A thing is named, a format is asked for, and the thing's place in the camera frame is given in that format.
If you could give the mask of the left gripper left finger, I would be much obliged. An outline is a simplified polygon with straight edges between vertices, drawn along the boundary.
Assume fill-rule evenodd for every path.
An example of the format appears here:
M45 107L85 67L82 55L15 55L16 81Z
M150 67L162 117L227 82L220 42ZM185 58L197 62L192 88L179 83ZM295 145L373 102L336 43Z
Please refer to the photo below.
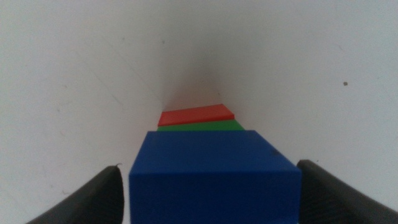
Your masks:
M124 189L118 166L108 166L85 185L31 223L121 224L124 217Z

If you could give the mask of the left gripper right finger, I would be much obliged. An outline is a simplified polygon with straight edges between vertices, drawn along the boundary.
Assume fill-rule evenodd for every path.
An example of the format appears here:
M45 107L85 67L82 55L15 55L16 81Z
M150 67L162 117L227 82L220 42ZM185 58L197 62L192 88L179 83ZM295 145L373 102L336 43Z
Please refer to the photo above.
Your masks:
M397 223L397 212L310 160L301 160L299 223Z

